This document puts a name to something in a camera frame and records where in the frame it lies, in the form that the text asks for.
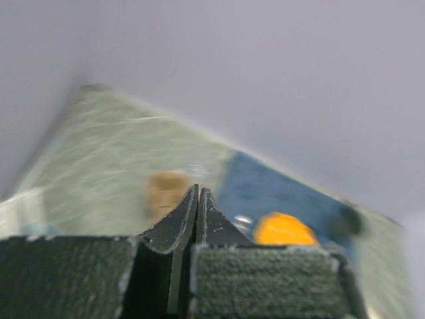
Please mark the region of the orange polka dot plate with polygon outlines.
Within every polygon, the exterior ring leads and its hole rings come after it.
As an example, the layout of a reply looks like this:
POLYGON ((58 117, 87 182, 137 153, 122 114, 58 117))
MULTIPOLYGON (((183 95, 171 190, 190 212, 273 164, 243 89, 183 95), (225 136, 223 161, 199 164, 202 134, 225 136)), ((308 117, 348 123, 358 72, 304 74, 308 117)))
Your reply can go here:
POLYGON ((261 245, 318 245, 315 233, 298 218, 273 211, 261 217, 253 231, 261 245))

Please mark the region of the blue alphabet cloth mat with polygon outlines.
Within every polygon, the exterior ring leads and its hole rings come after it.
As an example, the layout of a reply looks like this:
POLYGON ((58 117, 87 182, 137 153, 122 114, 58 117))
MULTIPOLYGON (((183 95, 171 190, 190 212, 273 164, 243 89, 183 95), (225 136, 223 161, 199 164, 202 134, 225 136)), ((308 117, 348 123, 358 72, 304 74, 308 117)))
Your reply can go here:
POLYGON ((347 207, 242 152, 236 152, 228 164, 217 202, 231 221, 241 215, 253 220, 253 225, 272 211, 292 215, 311 227, 323 244, 330 241, 327 222, 347 207))

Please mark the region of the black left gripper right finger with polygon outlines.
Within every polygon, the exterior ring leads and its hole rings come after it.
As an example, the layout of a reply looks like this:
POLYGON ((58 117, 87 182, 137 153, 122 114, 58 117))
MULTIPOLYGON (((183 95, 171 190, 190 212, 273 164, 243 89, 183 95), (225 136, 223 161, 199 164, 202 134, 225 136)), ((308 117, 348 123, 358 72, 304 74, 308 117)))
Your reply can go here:
POLYGON ((195 245, 229 248, 253 247, 254 243, 219 210, 212 191, 202 188, 197 210, 195 245))

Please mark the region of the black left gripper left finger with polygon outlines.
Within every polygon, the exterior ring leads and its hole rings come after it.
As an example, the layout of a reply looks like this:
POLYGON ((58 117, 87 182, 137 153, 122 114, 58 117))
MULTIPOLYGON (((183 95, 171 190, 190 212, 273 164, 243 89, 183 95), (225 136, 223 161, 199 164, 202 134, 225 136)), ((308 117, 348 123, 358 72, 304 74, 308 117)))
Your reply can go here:
POLYGON ((139 236, 139 254, 188 255, 194 241, 199 186, 191 185, 170 213, 139 236))

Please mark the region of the silver fork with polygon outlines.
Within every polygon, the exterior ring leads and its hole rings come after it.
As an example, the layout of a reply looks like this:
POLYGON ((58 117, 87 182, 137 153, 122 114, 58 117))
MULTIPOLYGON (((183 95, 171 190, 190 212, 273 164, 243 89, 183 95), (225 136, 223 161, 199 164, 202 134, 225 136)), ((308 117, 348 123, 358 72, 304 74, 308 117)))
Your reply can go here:
POLYGON ((255 220, 245 215, 236 215, 234 217, 234 225, 241 229, 251 229, 255 224, 255 220))

